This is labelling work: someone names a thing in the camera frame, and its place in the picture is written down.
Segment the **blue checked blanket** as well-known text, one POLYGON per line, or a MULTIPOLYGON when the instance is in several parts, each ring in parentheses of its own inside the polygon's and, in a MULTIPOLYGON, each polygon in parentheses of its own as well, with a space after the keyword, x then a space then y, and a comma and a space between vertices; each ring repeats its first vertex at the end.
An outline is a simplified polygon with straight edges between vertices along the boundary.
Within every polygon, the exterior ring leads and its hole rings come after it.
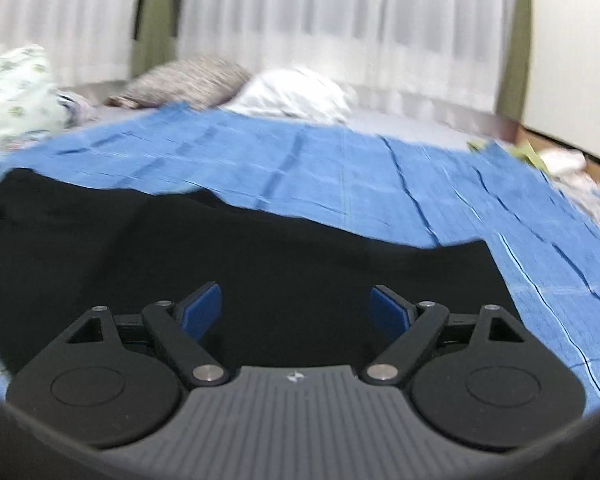
POLYGON ((89 188, 208 188, 222 200, 430 248, 485 240, 526 325, 600 405, 600 227, 496 144, 401 141, 412 122, 354 128, 170 105, 0 155, 89 188))

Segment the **white pillow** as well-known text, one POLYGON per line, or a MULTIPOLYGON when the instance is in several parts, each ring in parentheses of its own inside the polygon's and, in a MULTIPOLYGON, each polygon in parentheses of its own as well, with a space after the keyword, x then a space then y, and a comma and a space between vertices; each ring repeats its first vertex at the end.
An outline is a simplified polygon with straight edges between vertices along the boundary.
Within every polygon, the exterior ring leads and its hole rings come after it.
POLYGON ((358 94, 348 84, 337 84, 315 70, 271 68, 253 76, 223 108, 252 117, 337 125, 345 124, 357 106, 358 94))

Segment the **black pants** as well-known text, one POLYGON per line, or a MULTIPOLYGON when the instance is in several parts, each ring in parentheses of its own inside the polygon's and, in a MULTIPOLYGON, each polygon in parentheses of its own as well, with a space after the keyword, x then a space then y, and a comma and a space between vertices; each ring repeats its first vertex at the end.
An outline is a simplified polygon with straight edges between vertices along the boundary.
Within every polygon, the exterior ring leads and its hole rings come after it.
POLYGON ((27 169, 0 181, 0 359, 11 372, 92 307, 137 314, 209 282, 222 314, 204 345, 231 369, 360 370, 388 346, 368 315, 377 285, 456 314, 514 308, 482 240, 420 249, 208 191, 93 190, 27 169))

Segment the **white cloth pile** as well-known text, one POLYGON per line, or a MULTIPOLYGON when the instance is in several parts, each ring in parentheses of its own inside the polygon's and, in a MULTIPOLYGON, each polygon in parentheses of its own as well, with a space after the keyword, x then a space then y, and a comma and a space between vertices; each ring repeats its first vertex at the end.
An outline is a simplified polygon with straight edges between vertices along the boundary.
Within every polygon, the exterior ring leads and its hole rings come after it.
POLYGON ((552 177, 575 174, 586 168, 585 156, 577 150, 544 148, 544 150, 539 151, 539 156, 546 172, 552 177))

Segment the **white floral quilt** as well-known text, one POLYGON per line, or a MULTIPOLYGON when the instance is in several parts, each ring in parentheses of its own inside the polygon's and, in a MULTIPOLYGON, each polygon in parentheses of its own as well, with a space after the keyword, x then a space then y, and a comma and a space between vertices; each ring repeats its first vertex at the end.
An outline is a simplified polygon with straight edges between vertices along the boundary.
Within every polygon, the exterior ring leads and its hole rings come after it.
POLYGON ((64 130, 68 119, 42 47, 29 44, 0 55, 0 151, 28 133, 64 130))

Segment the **green cloth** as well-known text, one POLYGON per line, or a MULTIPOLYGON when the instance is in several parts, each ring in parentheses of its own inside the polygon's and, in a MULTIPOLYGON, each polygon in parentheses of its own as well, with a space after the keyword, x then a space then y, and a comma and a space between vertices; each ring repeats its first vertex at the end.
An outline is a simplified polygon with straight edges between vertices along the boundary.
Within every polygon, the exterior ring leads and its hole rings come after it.
POLYGON ((547 166, 529 141, 522 141, 519 144, 499 144, 494 141, 486 140, 471 140, 467 142, 467 147, 473 152, 494 151, 496 148, 506 151, 510 156, 516 158, 520 162, 534 167, 537 170, 547 172, 547 166))

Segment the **white sheer curtain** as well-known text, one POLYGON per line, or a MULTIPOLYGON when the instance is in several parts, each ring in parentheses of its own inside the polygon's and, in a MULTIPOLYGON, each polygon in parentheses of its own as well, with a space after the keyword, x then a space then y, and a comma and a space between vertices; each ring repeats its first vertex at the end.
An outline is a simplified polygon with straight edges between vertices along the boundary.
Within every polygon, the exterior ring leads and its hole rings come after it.
MULTIPOLYGON (((306 67, 370 92, 493 112, 516 0, 178 0, 175 58, 306 67)), ((131 77, 137 0, 0 0, 0 54, 39 44, 65 87, 131 77)))

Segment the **green curtain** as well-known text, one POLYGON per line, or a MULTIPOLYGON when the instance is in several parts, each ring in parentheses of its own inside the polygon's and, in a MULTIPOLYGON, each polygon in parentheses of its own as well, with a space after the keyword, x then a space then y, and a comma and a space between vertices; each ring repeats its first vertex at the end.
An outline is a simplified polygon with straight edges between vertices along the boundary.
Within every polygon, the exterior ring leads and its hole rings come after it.
POLYGON ((178 0, 137 0, 132 78, 174 60, 179 8, 178 0))

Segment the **grey patterned pillow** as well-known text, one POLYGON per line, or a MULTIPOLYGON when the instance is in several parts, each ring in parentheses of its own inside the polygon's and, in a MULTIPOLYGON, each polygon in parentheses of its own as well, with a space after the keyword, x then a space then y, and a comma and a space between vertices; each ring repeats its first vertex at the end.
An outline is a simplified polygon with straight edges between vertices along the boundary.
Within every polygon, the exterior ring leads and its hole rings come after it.
POLYGON ((250 78, 250 71, 235 62, 199 55, 148 70, 110 96, 107 104, 142 110, 187 103, 193 110, 208 110, 233 99, 250 78))

